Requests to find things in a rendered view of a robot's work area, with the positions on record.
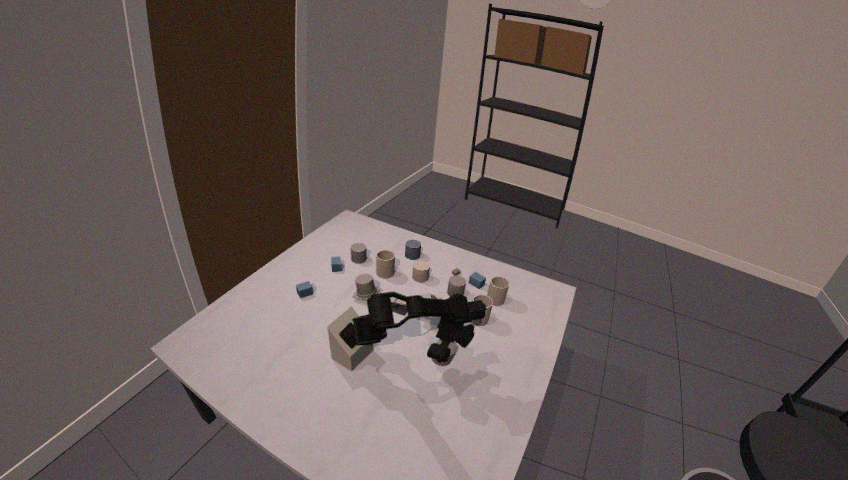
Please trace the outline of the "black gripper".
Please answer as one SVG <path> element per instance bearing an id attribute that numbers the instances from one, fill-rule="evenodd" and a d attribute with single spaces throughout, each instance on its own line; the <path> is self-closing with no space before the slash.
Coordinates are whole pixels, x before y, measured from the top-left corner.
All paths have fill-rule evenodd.
<path id="1" fill-rule="evenodd" d="M 441 363 L 441 361 L 446 362 L 447 358 L 450 355 L 450 349 L 448 348 L 448 345 L 450 342 L 454 342 L 454 340 L 448 341 L 449 335 L 451 334 L 451 332 L 455 333 L 458 327 L 459 324 L 453 328 L 445 327 L 440 320 L 438 324 L 439 331 L 436 334 L 436 337 L 440 338 L 439 340 L 441 340 L 442 342 L 440 343 L 440 345 L 438 343 L 432 343 L 427 352 L 427 356 L 429 358 L 436 359 L 439 363 Z M 454 330 L 454 328 L 456 329 Z"/>

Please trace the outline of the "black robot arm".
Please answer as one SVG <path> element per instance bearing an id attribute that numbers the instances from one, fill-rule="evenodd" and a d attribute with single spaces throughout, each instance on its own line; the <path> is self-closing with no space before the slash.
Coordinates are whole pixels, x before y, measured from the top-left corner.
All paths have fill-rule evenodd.
<path id="1" fill-rule="evenodd" d="M 408 316 L 396 324 L 390 297 L 406 301 Z M 458 293 L 448 299 L 434 299 L 423 298 L 420 295 L 405 296 L 394 291 L 372 295 L 367 299 L 367 307 L 369 315 L 355 317 L 354 325 L 347 324 L 339 333 L 351 349 L 357 345 L 381 342 L 387 337 L 386 329 L 399 328 L 409 318 L 439 316 L 445 327 L 453 328 L 459 324 L 456 332 L 451 332 L 449 335 L 448 341 L 455 340 L 461 347 L 466 347 L 474 337 L 474 326 L 473 324 L 461 326 L 461 324 L 484 319 L 486 310 L 484 302 L 467 302 L 467 298 Z"/>

